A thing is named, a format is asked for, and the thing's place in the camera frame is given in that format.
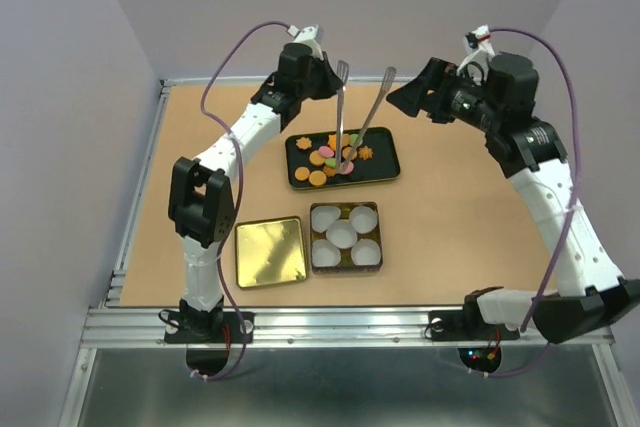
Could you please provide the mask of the green round cookie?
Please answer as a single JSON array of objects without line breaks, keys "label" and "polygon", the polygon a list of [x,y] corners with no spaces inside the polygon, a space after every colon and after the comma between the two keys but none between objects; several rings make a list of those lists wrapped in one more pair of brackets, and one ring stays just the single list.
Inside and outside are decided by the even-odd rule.
[{"label": "green round cookie", "polygon": [[360,147],[363,144],[363,139],[358,134],[349,135],[349,145],[351,147]]}]

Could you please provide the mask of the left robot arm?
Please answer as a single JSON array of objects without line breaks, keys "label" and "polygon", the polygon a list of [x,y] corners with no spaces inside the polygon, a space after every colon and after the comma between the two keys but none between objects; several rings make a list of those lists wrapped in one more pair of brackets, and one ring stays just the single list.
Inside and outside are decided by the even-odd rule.
[{"label": "left robot arm", "polygon": [[221,254],[236,222],[244,169],[300,113],[304,101],[333,97],[343,81],[313,40],[284,45],[277,69],[224,134],[195,158],[179,158],[171,173],[168,216],[180,236],[186,287],[177,310],[164,310],[168,343],[208,343],[224,337],[227,287]]}]

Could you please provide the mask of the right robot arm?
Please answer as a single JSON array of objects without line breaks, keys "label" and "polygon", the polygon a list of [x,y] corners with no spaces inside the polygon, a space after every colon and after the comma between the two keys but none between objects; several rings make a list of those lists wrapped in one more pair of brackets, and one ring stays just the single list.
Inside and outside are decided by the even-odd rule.
[{"label": "right robot arm", "polygon": [[483,132],[485,147],[521,196],[551,253],[557,289],[489,287],[467,295],[463,331],[482,337],[495,325],[528,327],[560,344],[622,319],[639,305],[639,282],[611,260],[577,197],[577,169],[555,128],[533,114],[539,75],[526,57],[499,53],[472,78],[466,68],[432,58],[388,94],[404,114],[434,123],[460,120]]}]

